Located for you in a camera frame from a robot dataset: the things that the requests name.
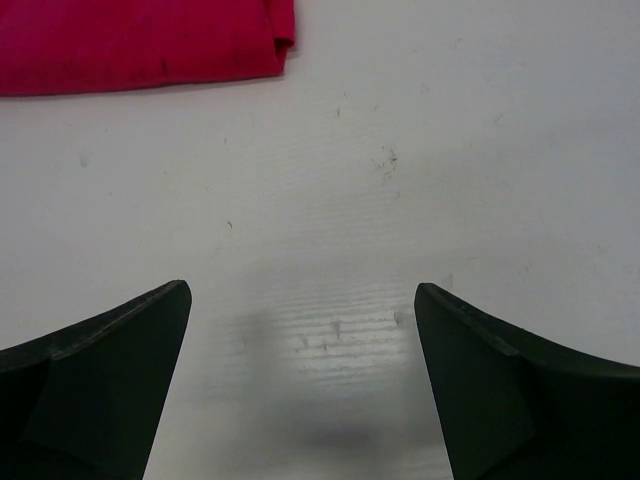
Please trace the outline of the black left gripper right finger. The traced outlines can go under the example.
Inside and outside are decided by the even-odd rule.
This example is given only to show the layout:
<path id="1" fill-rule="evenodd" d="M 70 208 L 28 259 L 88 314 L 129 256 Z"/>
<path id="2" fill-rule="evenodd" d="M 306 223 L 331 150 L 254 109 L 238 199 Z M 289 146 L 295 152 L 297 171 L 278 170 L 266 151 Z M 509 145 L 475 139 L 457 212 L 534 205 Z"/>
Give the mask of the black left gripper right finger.
<path id="1" fill-rule="evenodd" d="M 482 312 L 432 283 L 414 309 L 457 479 L 635 479 L 639 370 Z"/>

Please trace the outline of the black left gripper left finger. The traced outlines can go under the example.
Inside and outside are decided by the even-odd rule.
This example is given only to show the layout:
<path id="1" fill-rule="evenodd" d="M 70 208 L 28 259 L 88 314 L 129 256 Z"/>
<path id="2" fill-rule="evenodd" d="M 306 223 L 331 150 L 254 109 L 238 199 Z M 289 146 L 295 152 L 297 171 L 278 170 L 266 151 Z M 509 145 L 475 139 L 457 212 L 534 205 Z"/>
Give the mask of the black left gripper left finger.
<path id="1" fill-rule="evenodd" d="M 143 478 L 191 304 L 173 280 L 2 350 L 2 478 Z"/>

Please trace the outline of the red t-shirt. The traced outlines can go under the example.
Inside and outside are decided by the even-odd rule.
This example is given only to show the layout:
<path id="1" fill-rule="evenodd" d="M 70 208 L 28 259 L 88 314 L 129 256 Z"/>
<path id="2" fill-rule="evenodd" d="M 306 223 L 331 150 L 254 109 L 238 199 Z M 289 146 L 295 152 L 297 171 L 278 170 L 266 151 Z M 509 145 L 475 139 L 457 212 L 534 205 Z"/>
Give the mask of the red t-shirt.
<path id="1" fill-rule="evenodd" d="M 278 76 L 292 1 L 4 1 L 4 97 Z"/>

